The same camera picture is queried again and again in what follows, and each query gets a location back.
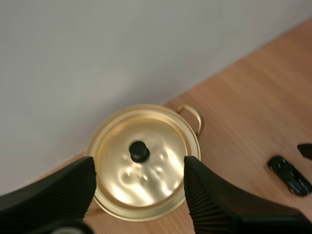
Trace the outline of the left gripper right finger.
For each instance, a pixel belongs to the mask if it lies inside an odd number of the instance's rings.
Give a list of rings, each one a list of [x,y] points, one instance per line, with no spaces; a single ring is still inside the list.
[[[312,232],[312,223],[299,210],[240,189],[194,156],[184,158],[184,191],[197,234]]]

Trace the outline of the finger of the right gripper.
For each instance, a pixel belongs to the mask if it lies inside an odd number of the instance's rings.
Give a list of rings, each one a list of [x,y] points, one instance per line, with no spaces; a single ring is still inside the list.
[[[304,158],[312,160],[312,144],[311,143],[302,143],[297,145],[297,149]]]

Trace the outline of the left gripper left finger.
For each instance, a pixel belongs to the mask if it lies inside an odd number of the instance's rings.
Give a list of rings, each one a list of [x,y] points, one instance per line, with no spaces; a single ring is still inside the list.
[[[2,234],[91,234],[83,222],[96,190],[92,157],[0,197]]]

